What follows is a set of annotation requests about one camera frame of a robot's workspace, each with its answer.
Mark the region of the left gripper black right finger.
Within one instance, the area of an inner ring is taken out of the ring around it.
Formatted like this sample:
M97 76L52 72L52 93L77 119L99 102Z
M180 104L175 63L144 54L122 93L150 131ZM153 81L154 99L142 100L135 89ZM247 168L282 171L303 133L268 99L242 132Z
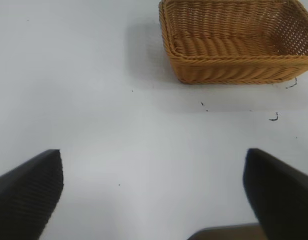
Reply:
M243 185L270 240L308 240L308 175L258 148L247 151Z

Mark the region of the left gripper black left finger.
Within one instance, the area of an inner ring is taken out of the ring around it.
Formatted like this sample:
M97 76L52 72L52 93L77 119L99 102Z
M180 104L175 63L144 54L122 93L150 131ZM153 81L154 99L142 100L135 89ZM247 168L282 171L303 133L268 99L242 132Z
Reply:
M60 151L46 150L0 176L0 240L36 240L61 197Z

